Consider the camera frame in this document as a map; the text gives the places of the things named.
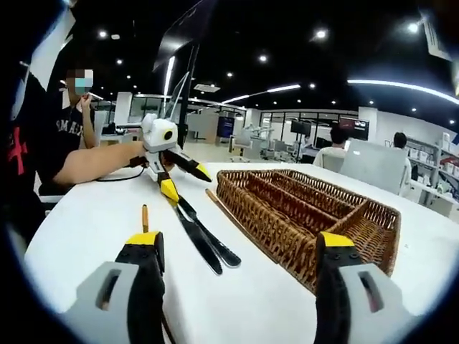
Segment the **person's left hand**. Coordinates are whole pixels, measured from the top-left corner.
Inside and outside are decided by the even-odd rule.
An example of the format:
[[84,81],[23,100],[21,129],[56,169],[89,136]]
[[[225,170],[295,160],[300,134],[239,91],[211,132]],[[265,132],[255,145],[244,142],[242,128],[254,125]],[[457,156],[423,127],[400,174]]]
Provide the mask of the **person's left hand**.
[[123,156],[127,163],[137,157],[145,156],[145,148],[142,141],[132,141],[123,144]]

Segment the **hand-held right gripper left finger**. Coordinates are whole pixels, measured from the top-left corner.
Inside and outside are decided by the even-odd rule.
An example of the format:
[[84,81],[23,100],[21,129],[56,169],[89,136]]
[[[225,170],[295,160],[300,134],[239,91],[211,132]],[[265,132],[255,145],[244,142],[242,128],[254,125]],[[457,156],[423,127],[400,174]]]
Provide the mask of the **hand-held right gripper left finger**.
[[62,314],[84,343],[163,343],[164,236],[133,235],[77,287]]

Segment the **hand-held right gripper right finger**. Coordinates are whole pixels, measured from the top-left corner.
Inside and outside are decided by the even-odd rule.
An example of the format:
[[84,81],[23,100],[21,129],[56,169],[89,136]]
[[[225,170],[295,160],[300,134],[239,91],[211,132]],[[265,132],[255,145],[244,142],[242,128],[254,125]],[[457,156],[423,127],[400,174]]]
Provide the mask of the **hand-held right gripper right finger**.
[[391,278],[326,231],[316,238],[316,313],[315,343],[400,343],[418,323]]

